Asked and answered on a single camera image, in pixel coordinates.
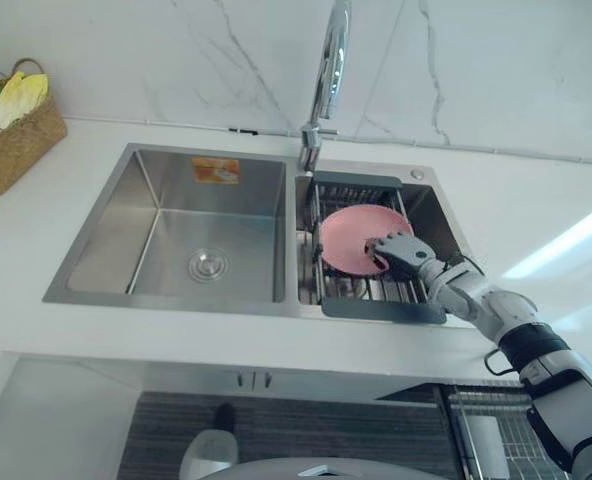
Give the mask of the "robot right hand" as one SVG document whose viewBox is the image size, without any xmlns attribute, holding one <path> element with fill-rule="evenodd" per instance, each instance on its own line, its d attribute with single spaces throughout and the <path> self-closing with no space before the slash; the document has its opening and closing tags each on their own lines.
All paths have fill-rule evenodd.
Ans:
<svg viewBox="0 0 592 480">
<path fill-rule="evenodd" d="M 396 279 L 431 282 L 446 269 L 429 245 L 403 231 L 369 239 L 364 250 L 377 265 L 386 265 L 387 273 Z"/>
</svg>

